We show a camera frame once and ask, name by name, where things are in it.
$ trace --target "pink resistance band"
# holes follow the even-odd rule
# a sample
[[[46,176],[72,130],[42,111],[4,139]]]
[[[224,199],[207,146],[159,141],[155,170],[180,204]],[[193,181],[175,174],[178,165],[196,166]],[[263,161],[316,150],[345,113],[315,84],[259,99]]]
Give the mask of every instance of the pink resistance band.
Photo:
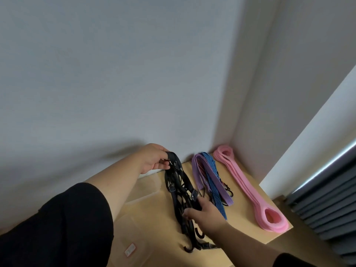
[[[228,145],[221,145],[214,151],[214,158],[225,164],[238,185],[253,203],[255,217],[260,227],[267,231],[283,233],[289,228],[286,217],[278,208],[269,205],[257,190],[250,184],[234,159],[233,149]]]

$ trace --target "wooden surface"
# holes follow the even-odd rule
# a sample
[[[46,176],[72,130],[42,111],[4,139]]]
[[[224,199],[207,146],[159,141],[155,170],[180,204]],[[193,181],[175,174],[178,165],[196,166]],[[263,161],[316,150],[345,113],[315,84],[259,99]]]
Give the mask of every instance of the wooden surface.
[[[256,181],[246,173],[241,164],[239,164],[239,166],[262,197],[267,200],[269,204],[275,206]],[[258,226],[250,200],[239,188],[223,164],[216,162],[216,167],[222,181],[225,182],[234,193],[234,205],[225,207],[228,222],[236,229],[262,243],[269,243],[278,237],[280,234],[265,231]],[[183,170],[196,188],[192,175],[192,164],[190,162],[184,163]],[[185,235],[180,233],[180,225],[174,216],[172,197],[164,184],[164,171],[155,174],[162,180],[160,191],[140,202],[125,205],[119,216],[120,218],[125,214],[130,215],[143,232],[144,237],[154,248],[151,257],[143,266],[230,267],[232,263],[221,249],[194,250],[191,254],[183,250],[184,246],[190,247],[190,242]]]

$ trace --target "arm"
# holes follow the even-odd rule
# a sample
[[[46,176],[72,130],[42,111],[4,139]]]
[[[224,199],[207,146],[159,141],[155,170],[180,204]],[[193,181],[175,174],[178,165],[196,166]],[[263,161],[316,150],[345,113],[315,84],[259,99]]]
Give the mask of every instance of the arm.
[[[134,187],[140,173],[145,174],[151,169],[169,169],[168,151],[158,144],[147,144],[105,170],[90,177],[85,182],[94,185],[106,198],[113,220],[116,219],[121,207]]]
[[[193,219],[236,267],[272,267],[280,252],[245,235],[228,224],[218,209],[206,198],[198,197],[202,211],[187,208],[183,216]]]

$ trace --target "black shirt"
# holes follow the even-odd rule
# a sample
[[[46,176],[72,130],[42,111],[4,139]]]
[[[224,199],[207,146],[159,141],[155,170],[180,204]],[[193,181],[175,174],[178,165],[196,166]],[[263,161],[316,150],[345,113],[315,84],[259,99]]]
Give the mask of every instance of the black shirt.
[[[0,266],[105,267],[112,241],[108,202],[95,186],[79,183],[0,236]],[[280,266],[312,265],[283,253],[273,265]]]

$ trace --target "gray curtain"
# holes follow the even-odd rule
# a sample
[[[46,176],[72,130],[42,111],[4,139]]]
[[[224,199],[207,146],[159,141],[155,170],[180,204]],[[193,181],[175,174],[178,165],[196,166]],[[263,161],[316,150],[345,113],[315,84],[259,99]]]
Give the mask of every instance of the gray curtain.
[[[356,160],[340,158],[301,191],[287,197],[292,211],[328,242],[348,265],[356,265]]]

